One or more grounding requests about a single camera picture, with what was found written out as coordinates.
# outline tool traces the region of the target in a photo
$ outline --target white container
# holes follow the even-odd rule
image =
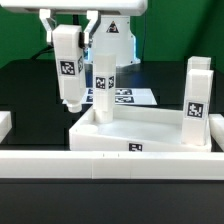
[[[209,123],[206,127],[206,144],[195,146],[181,143],[182,121],[182,111],[116,105],[113,122],[98,124],[95,122],[94,110],[91,107],[69,130],[70,149],[76,151],[210,152]]]

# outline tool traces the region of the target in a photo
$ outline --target white block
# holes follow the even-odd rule
[[[92,178],[92,153],[0,151],[0,178]]]
[[[0,143],[12,128],[11,113],[8,111],[0,112]]]
[[[118,152],[95,153],[92,167],[93,179],[130,179],[130,160],[120,158]]]
[[[81,26],[71,25],[60,25],[53,31],[60,96],[74,113],[81,110],[86,90],[84,56],[79,47],[81,31]]]
[[[221,114],[210,114],[211,135],[224,151],[224,117]]]
[[[95,55],[93,63],[93,108],[98,123],[113,120],[116,83],[116,56]]]
[[[211,58],[206,57],[191,57],[188,60],[187,64],[187,73],[191,69],[203,69],[203,70],[209,70],[211,65]]]
[[[192,69],[187,74],[184,118],[181,141],[184,144],[205,145],[213,71]]]

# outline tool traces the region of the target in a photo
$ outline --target white foam block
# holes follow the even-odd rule
[[[203,70],[209,70],[211,65],[211,58],[206,57],[191,57],[188,60],[187,64],[187,73],[191,69],[203,69]]]
[[[184,144],[205,145],[212,78],[213,71],[208,70],[192,69],[187,74],[181,136]]]
[[[92,161],[93,179],[130,179],[131,161],[118,152],[98,152]]]
[[[211,135],[224,151],[224,117],[221,114],[210,114]]]
[[[11,128],[11,113],[8,111],[0,112],[0,142],[2,142]]]
[[[107,123],[113,120],[116,83],[116,56],[98,54],[93,63],[93,108],[96,121]]]

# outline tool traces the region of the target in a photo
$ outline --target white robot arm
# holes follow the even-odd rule
[[[12,12],[39,13],[47,43],[54,45],[61,98],[76,113],[86,89],[82,49],[91,47],[100,15],[140,16],[147,9],[147,0],[0,0],[0,5]],[[87,14],[89,24],[84,32],[81,26],[56,27],[55,14]]]

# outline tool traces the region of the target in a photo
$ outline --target black surface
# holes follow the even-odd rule
[[[182,109],[184,84],[181,62],[144,63],[117,77],[117,87],[152,88],[157,107],[169,109]],[[224,112],[223,86],[216,72],[210,113]],[[61,104],[49,61],[14,61],[1,69],[0,110],[13,111],[2,149],[68,149],[66,133],[82,115]],[[223,204],[223,181],[0,180],[1,224],[222,224]]]

